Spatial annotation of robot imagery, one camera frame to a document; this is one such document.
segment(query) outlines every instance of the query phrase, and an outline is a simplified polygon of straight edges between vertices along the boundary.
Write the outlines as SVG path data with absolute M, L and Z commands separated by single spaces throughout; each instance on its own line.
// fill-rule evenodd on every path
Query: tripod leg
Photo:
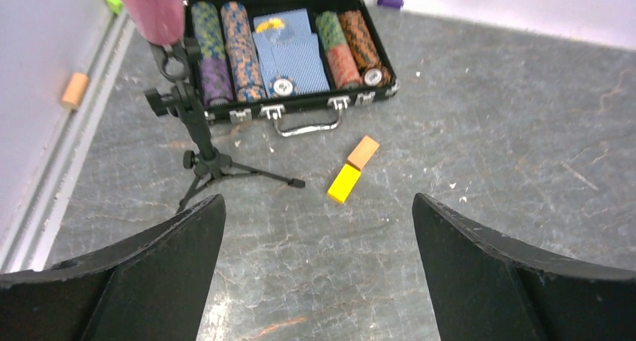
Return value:
M 185 196 L 183 196 L 183 199 L 181 199 L 181 201 L 179 202 L 177 214 L 185 210 L 185 207 L 188 205 L 188 201 L 190 201 L 190 199 L 192 199 L 197 194 L 198 192 L 197 186 L 199 186 L 200 181 L 201 181 L 201 177 L 198 175 L 195 175 L 194 180 L 192 180 L 192 184 L 190 184 L 190 188 L 187 189 Z
M 246 166 L 246 165 L 243 165 L 243 164 L 240 164 L 240 163 L 235 163 L 234 161 L 232 162 L 232 164 L 230 166 L 231 167 L 235 167 L 235 168 L 240 169 L 240 170 L 249 171 L 249 172 L 252 172 L 254 174 L 262 175 L 262 176 L 265 176 L 267 178 L 273 178 L 274 180 L 282 181 L 284 183 L 287 183 L 291 187 L 297 187 L 299 189 L 305 187 L 305 182 L 303 180 L 300 180 L 300 179 L 297 179 L 297 178 L 285 178 L 284 176 L 272 174 L 271 172 L 267 172 L 267 171 L 264 171 L 264 170 L 261 170 L 261 169 L 255 169 L 255 168 L 250 167 L 250 166 Z

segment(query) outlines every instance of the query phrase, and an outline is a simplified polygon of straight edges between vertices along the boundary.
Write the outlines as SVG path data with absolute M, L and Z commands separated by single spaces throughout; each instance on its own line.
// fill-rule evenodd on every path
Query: green block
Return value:
M 110 7 L 110 10 L 117 15 L 121 13 L 122 8 L 124 7 L 122 0 L 106 0 L 106 3 L 108 4 L 108 7 Z

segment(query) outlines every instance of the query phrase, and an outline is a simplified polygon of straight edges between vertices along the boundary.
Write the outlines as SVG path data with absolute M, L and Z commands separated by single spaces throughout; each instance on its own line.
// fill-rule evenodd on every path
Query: small tripod stand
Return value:
M 184 46 L 177 43 L 172 45 L 172 50 L 167 52 L 162 46 L 151 44 L 152 53 L 163 77 L 174 83 L 170 94 L 159 94 L 156 88 L 145 91 L 145 97 L 157 116 L 168 113 L 178 117 L 187 128 L 190 138 L 199 149 L 199 153 L 188 150 L 183 156 L 183 167 L 194 168 L 194 180 L 187 189 L 183 199 L 179 202 L 177 213 L 183 211 L 193 197 L 209 187 L 216 181 L 224 178 L 236 178 L 245 176 L 265 176 L 287 183 L 291 187 L 303 188 L 305 182 L 297 178 L 285 178 L 267 171 L 255 169 L 250 166 L 235 163 L 227 154 L 222 154 L 212 145 L 212 134 L 206 120 L 203 105 L 199 101 L 194 88 L 186 82 L 189 76 L 188 65 L 201 57 L 199 45 L 196 40 L 184 39 Z M 166 67 L 170 57 L 176 59 L 182 65 L 181 73 L 172 75 Z M 246 172 L 227 173 L 225 169 L 239 169 Z M 203 185 L 199 185 L 209 175 Z

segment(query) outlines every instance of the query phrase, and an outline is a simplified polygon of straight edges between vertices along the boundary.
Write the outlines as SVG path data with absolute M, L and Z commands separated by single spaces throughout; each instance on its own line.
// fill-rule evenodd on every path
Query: black aluminum case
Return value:
M 380 40 L 380 36 L 377 34 L 373 20 L 368 13 L 365 3 L 362 0 L 187 0 L 188 6 L 186 7 L 186 35 L 187 37 L 193 37 L 193 25 L 191 19 L 190 6 L 197 1 L 210 1 L 217 8 L 222 6 L 228 1 L 237 1 L 242 3 L 247 9 L 247 14 L 250 18 L 250 26 L 254 29 L 252 19 L 255 16 L 262 16 L 270 13 L 277 13 L 285 10 L 294 10 L 298 8 L 306 8 L 309 17 L 310 24 L 313 32 L 316 32 L 315 18 L 318 14 L 330 10 L 335 12 L 344 12 L 347 10 L 360 10 L 364 16 L 364 20 L 367 24 L 371 37 L 376 45 L 377 51 L 382 63 L 388 68 L 391 73 L 391 82 L 383 87 L 370 87 L 362 86 L 353 90 L 331 90 L 327 92 L 303 94 L 299 96 L 290 97 L 278 97 L 275 99 L 264 99 L 256 103 L 237 103 L 233 102 L 223 106 L 211 107 L 206 110 L 208 114 L 208 120 L 211 123 L 223 123 L 232 122 L 239 123 L 243 121 L 250 121 L 255 118 L 270 118 L 274 120 L 274 126 L 279 134 L 283 136 L 290 136 L 290 134 L 306 133 L 314 130 L 327 130 L 336 127 L 341 120 L 344 109 L 348 106 L 361 106 L 368 105 L 369 103 L 388 100 L 390 97 L 400 88 L 400 82 L 395 75 L 395 71 L 391 66 L 389 57 L 386 55 L 386 51 Z M 323 52 L 322 45 L 320 47 L 322 56 L 322 63 L 325 68 L 327 79 L 330 86 L 334 88 L 333 77 L 329 70 L 329 65 L 326 61 L 325 54 Z M 197 65 L 191 66 L 190 82 L 192 86 L 200 92 L 200 73 Z M 289 132 L 282 131 L 278 128 L 277 121 L 286 114 L 295 112 L 306 112 L 312 109 L 335 109 L 338 112 L 338 120 L 332 124 L 323 125 L 310 125 L 309 127 L 296 128 L 294 130 L 288 130 Z

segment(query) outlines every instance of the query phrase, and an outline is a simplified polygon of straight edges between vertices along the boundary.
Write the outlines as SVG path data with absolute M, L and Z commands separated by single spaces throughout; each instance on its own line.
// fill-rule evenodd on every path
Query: wall baseboard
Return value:
M 124 11 L 104 33 L 82 105 L 61 123 L 30 199 L 0 245 L 0 272 L 44 268 L 134 31 Z

